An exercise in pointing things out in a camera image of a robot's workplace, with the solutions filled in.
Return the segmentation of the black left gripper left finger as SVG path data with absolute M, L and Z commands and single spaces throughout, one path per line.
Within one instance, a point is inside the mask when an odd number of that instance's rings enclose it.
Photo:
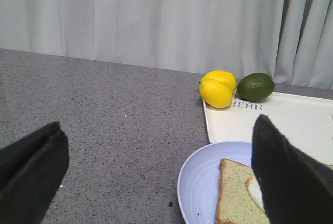
M 68 166 L 68 138 L 59 122 L 2 148 L 1 223 L 41 223 Z

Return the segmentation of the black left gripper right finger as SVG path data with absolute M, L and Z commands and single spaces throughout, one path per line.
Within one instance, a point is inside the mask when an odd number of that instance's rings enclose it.
M 294 147 L 266 115 L 254 124 L 251 166 L 271 223 L 332 223 L 332 169 Z

